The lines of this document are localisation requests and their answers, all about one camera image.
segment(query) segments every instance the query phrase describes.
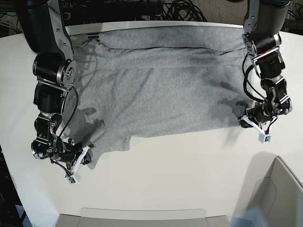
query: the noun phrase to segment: black cable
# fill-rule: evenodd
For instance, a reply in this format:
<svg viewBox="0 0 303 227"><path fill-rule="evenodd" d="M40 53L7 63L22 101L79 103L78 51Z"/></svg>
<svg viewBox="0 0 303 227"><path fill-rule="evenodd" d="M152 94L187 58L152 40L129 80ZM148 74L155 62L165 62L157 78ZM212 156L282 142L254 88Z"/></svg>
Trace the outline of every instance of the black cable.
<svg viewBox="0 0 303 227"><path fill-rule="evenodd" d="M292 16L292 17L295 18L296 20L300 20L300 19L298 18L298 16L297 16L296 14L294 14L294 12L292 12L291 10L289 10L289 11L287 12L287 14L290 15L290 16Z"/></svg>
<svg viewBox="0 0 303 227"><path fill-rule="evenodd" d="M303 16L302 16L302 13L301 13L301 9L303 9L303 5L300 4L300 3L296 3L296 4L294 5L294 7L295 7L295 10L297 11L297 14L299 15L300 20L302 20L302 19L303 19Z"/></svg>
<svg viewBox="0 0 303 227"><path fill-rule="evenodd" d="M1 15L1 17L0 17L0 19L4 16L4 15L6 15L6 16L9 16L9 17L16 17L17 15L10 15L10 14L7 14L7 13L1 13L2 15Z"/></svg>
<svg viewBox="0 0 303 227"><path fill-rule="evenodd" d="M17 30L16 30L16 29L13 29L12 27L10 27L10 26L8 26L8 25L1 24L1 22L0 22L0 25L2 25L2 26L4 26L4 27L8 27L8 28L10 28L11 30L15 31L15 32L16 32L16 34L18 34L18 32L17 32Z"/></svg>
<svg viewBox="0 0 303 227"><path fill-rule="evenodd" d="M201 9L194 5L191 0L177 0L172 3L164 3L162 20L207 22Z"/></svg>
<svg viewBox="0 0 303 227"><path fill-rule="evenodd" d="M250 71L252 71L252 69L254 68L253 65L250 65L250 66L247 68L246 72L244 72L244 64L245 64L245 61L246 61L247 57L248 57L248 53L245 55L245 58L244 58L243 63L242 63L242 72L243 72L243 75L244 75L244 81L243 81L244 93L245 93L249 98L251 98L252 100L255 100L255 101L259 102L259 103L263 103L263 102L265 101L267 104L269 104L268 100L267 100L263 95L261 95L261 94L260 94L260 93L251 85L251 83L250 83L249 80L248 80L248 75L249 75ZM248 84L248 85L249 85L249 86L250 86L250 87L259 95L259 96L261 96L261 97L263 98L263 100L254 97L250 92L248 92L248 90L247 90L247 84Z"/></svg>
<svg viewBox="0 0 303 227"><path fill-rule="evenodd" d="M79 101L79 95L78 95L78 92L76 90L76 88L73 86L72 89L74 90L75 94L76 94L76 105L75 105L75 108L74 108L74 111L72 112L71 114L71 117L69 118L68 122L66 123L65 127L62 129L62 131L60 132L59 134L59 138L62 136L62 134L64 133L64 130L67 128L68 124L71 122L73 116L75 115L76 113L76 110L77 110L77 107L78 107L78 101Z"/></svg>
<svg viewBox="0 0 303 227"><path fill-rule="evenodd" d="M54 161L54 160L51 159L51 163L60 166L65 171L65 173L66 173L67 176L71 176L71 173L67 170L67 168L65 168L64 166L62 166L58 162L56 162L56 161Z"/></svg>
<svg viewBox="0 0 303 227"><path fill-rule="evenodd" d="M276 118L269 124L269 126L268 126L268 128L267 128L267 130L265 131L265 133L266 134L268 134L269 133L269 129L270 129L270 127L272 126L272 124L273 123L275 123L276 122L276 120L278 119L278 116L275 116Z"/></svg>
<svg viewBox="0 0 303 227"><path fill-rule="evenodd" d="M82 9L88 7L91 2L86 0L61 0L61 3L64 8Z"/></svg>

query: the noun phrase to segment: gray fabric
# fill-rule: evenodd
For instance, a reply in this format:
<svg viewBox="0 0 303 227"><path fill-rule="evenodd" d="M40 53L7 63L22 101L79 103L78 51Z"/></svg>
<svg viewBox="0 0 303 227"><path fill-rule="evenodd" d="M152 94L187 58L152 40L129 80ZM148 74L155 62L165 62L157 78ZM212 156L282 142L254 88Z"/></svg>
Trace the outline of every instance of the gray fabric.
<svg viewBox="0 0 303 227"><path fill-rule="evenodd" d="M72 37L80 100L67 136L104 152L155 137L237 126L248 106L241 64L243 30L174 26ZM75 105L67 98L63 122Z"/></svg>

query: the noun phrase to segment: white table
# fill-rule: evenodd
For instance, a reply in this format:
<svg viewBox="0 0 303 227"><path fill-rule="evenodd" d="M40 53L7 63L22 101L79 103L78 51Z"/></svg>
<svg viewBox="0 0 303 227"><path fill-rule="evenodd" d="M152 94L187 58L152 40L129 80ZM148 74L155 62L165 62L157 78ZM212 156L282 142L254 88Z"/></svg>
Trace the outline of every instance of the white table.
<svg viewBox="0 0 303 227"><path fill-rule="evenodd" d="M68 28L71 35L147 26L231 26L201 22L119 22ZM293 111L280 116L269 144L241 127L132 137L130 151L101 156L94 170L81 166L81 182L68 185L49 160L35 160L30 144L39 114L32 104L35 54L23 35L0 39L0 143L17 192L33 226L53 227L60 213L110 210L205 209L206 216L245 210L257 180L281 155L303 180L303 36L281 33L287 91Z"/></svg>

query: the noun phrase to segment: wire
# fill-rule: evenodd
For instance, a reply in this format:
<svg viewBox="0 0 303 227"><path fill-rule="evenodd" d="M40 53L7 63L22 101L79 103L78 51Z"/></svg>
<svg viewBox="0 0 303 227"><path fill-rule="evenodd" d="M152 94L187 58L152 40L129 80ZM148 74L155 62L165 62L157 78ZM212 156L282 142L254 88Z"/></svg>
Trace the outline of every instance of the wire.
<svg viewBox="0 0 303 227"><path fill-rule="evenodd" d="M71 176L71 173L67 170L67 168L65 168L64 166L62 166L61 164L59 164L58 162L54 161L51 159L51 163L52 164L56 164L58 165L61 169L63 169L66 173L67 176Z"/></svg>
<svg viewBox="0 0 303 227"><path fill-rule="evenodd" d="M61 0L61 3L64 8L70 8L70 9L80 9L80 8L86 8L89 6L90 1L86 0Z"/></svg>
<svg viewBox="0 0 303 227"><path fill-rule="evenodd" d="M193 4L191 0L177 0L172 3L164 3L162 20L207 22L201 9Z"/></svg>
<svg viewBox="0 0 303 227"><path fill-rule="evenodd" d="M11 26L11 27L14 27L14 28L18 29L15 25L13 25L13 24L11 24L11 23L9 23L9 22L5 22L5 21L0 20L0 23L7 24L7 25L9 25L9 26Z"/></svg>
<svg viewBox="0 0 303 227"><path fill-rule="evenodd" d="M296 14L294 14L294 12L292 12L291 10L289 10L289 11L287 12L287 14L290 15L290 16L292 16L292 17L295 18L296 20L300 20L300 19L298 18L298 16L297 16Z"/></svg>
<svg viewBox="0 0 303 227"><path fill-rule="evenodd" d="M73 116L74 116L75 113L76 113L77 107L78 107L78 101L79 101L78 92L77 92L77 90L76 90L76 88L75 88L74 86L71 87L71 88L74 90L74 92L75 92L75 94L76 94L76 105L75 105L74 111L73 111L72 114L71 114L71 117L69 118L69 120L68 120L68 122L66 123L65 127L64 127L64 128L62 129L62 131L60 132L59 138L62 136L64 130L67 128L68 124L71 122Z"/></svg>
<svg viewBox="0 0 303 227"><path fill-rule="evenodd" d="M267 103L269 104L268 100L267 100L263 95L261 95L261 94L260 94L260 93L251 85L251 83L250 83L249 80L248 80L248 75L249 75L250 71L252 71L252 69L254 68L253 65L250 65L250 66L247 68L246 72L244 72L244 64L245 64L245 61L246 61L247 57L248 57L248 53L245 55L245 58L244 58L243 63L242 63L242 72L243 72L243 75L244 75L244 81L243 81L243 89L244 89L244 92L245 92L245 94L246 94L249 98L251 98L252 100L255 100L255 101L259 102L259 103L263 103L263 102L265 101L265 102L267 102ZM263 100L254 97L250 92L248 92L248 90L247 90L247 84L248 84L248 85L249 85L249 86L250 86L250 87L259 95L259 96L261 96L261 97L263 98Z"/></svg>
<svg viewBox="0 0 303 227"><path fill-rule="evenodd" d="M300 3L296 3L296 4L294 5L294 7L295 7L295 11L297 11L297 14L299 15L300 20L302 20L302 19L303 19L303 16L302 16L302 13L301 13L301 9L303 8L303 5L300 4Z"/></svg>
<svg viewBox="0 0 303 227"><path fill-rule="evenodd" d="M269 130L270 130L270 127L272 126L272 124L273 124L273 123L275 123L275 122L276 122L276 120L278 120L278 116L276 116L276 115L275 115L275 117L276 117L276 118L275 118L275 119L274 119L274 120L273 120L273 121L272 121L272 122L269 124L269 126L268 126L267 130L265 131L265 133L266 133L266 134L268 134L268 133L269 133Z"/></svg>
<svg viewBox="0 0 303 227"><path fill-rule="evenodd" d="M7 13L2 13L0 19L1 19L2 17L4 17L4 15L9 16L9 17L16 17L16 16L17 16L17 15L9 15L9 14L7 14Z"/></svg>
<svg viewBox="0 0 303 227"><path fill-rule="evenodd" d="M265 52L263 52L263 53L259 53L258 56L264 55L264 54L266 54L268 51L269 51L269 50L267 50L267 51L265 51Z"/></svg>
<svg viewBox="0 0 303 227"><path fill-rule="evenodd" d="M0 23L0 25L10 28L11 30L14 30L14 31L16 32L16 34L18 34L18 32L17 32L17 30L16 30L16 29L13 29L13 28L11 28L10 26L8 26L8 25L4 25L4 24L1 24L1 23Z"/></svg>

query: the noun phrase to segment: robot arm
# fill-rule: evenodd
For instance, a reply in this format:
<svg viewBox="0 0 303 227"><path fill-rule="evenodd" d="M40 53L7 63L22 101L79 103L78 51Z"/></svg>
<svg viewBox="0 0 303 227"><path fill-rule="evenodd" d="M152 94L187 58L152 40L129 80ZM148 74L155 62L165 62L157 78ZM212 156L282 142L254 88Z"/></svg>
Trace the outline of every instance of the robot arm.
<svg viewBox="0 0 303 227"><path fill-rule="evenodd" d="M243 40L253 67L245 72L244 91L257 101L254 108L246 110L239 118L244 128L255 127L260 132L259 140L269 142L270 128L278 115L288 114L292 110L291 100L286 91L286 80L281 76L285 64L279 50L281 37L279 31L288 12L288 0L250 0L249 10L245 16ZM266 92L262 99L254 98L248 93L247 77L255 69L261 79L261 87ZM266 131L262 125L270 121Z"/></svg>
<svg viewBox="0 0 303 227"><path fill-rule="evenodd" d="M55 164L66 163L67 168L58 165L65 170L69 182L74 183L77 181L74 176L77 167L74 169L74 166L79 162L89 163L90 156L81 143L74 144L71 139L66 143L56 135L68 93L74 91L78 97L72 86L76 62L70 38L62 24L61 6L58 0L16 0L14 4L27 43L37 53L33 65L37 77L34 104L40 114L35 120L34 157L50 158Z"/></svg>

